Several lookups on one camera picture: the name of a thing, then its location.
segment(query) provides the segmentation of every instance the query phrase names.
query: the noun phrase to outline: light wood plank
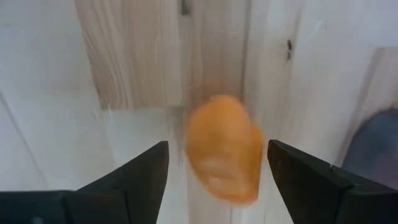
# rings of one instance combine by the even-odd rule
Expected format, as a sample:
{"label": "light wood plank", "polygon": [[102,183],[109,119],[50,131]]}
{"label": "light wood plank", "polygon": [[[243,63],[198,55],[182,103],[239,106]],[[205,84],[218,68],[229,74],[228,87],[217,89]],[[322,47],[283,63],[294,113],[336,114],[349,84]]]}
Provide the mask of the light wood plank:
{"label": "light wood plank", "polygon": [[193,107],[216,94],[243,96],[249,1],[192,0]]}
{"label": "light wood plank", "polygon": [[[265,142],[280,138],[279,127],[288,103],[287,86],[302,3],[270,0],[254,1],[252,5],[244,100],[252,117],[264,130]],[[259,198],[244,210],[243,217],[243,223],[291,222],[269,170],[266,153],[262,162]]]}
{"label": "light wood plank", "polygon": [[0,190],[45,190],[44,176],[0,91]]}
{"label": "light wood plank", "polygon": [[75,3],[102,109],[181,105],[176,1]]}
{"label": "light wood plank", "polygon": [[[189,16],[180,16],[187,111],[217,94],[243,99],[244,61],[250,1],[191,0]],[[187,169],[190,223],[241,223],[242,211],[213,198]]]}
{"label": "light wood plank", "polygon": [[[357,116],[359,99],[367,97],[367,71],[379,40],[370,33],[358,38],[366,26],[364,1],[306,0],[302,9],[290,7],[294,4],[298,2],[271,1],[263,41],[253,43],[249,37],[249,50],[263,45],[257,52],[263,66],[246,62],[258,64],[246,70],[246,84],[258,83],[258,91],[245,92],[245,100],[267,140],[280,139],[334,164]],[[287,38],[295,40],[291,62],[285,57]],[[250,55],[248,60],[256,59]],[[386,91],[392,97],[395,88]],[[267,162],[262,175],[262,204],[244,211],[244,223],[291,223]]]}
{"label": "light wood plank", "polygon": [[0,21],[0,89],[47,187],[77,189],[111,172],[73,1],[3,1]]}

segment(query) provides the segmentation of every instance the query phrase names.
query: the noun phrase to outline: wood grain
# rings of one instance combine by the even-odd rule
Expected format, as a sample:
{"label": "wood grain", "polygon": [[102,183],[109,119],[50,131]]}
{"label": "wood grain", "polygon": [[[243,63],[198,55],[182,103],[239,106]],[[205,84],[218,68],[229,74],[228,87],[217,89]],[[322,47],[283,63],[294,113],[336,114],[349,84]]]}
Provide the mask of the wood grain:
{"label": "wood grain", "polygon": [[[196,108],[209,97],[229,94],[243,99],[248,0],[191,0],[189,16],[180,16],[184,106]],[[187,169],[190,223],[241,223],[241,210],[213,198]]]}
{"label": "wood grain", "polygon": [[75,4],[102,109],[181,104],[176,1]]}
{"label": "wood grain", "polygon": [[217,94],[242,99],[249,1],[192,0],[191,4],[189,103],[195,107]]}
{"label": "wood grain", "polygon": [[[252,2],[244,102],[252,118],[265,131],[265,142],[280,138],[280,126],[289,103],[287,86],[297,45],[302,3],[296,0]],[[259,198],[244,210],[243,223],[288,221],[291,221],[289,213],[272,179],[264,153]]]}

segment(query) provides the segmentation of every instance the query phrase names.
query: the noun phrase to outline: white surface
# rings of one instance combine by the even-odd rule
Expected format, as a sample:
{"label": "white surface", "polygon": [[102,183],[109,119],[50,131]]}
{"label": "white surface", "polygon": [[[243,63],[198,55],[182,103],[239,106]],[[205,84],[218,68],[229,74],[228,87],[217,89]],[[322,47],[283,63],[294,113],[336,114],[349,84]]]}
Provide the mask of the white surface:
{"label": "white surface", "polygon": [[188,223],[185,165],[178,157],[175,130],[181,110],[141,109],[105,111],[104,120],[115,163],[121,166],[159,141],[169,142],[169,174],[160,206],[158,224]]}
{"label": "white surface", "polygon": [[14,126],[0,92],[0,190],[45,189],[29,147]]}
{"label": "white surface", "polygon": [[112,171],[73,1],[2,1],[0,21],[0,89],[47,187]]}

